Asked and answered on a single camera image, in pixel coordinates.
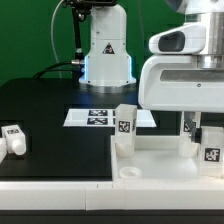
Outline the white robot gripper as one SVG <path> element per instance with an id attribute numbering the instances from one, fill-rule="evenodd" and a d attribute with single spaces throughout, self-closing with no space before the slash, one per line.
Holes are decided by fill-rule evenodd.
<path id="1" fill-rule="evenodd" d="M 138 102 L 143 109 L 187 111 L 189 137 L 200 142 L 200 112 L 224 113 L 224 71 L 198 68 L 196 56 L 152 56 L 141 71 Z"/>

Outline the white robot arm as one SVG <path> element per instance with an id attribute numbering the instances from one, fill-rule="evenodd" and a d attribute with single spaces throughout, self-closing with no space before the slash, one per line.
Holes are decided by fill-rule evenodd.
<path id="1" fill-rule="evenodd" d="M 224 0 L 165 2 L 184 22 L 149 36 L 139 78 L 131 74 L 124 9 L 93 7 L 80 84 L 100 92 L 137 84 L 139 105 L 151 111 L 224 113 Z"/>

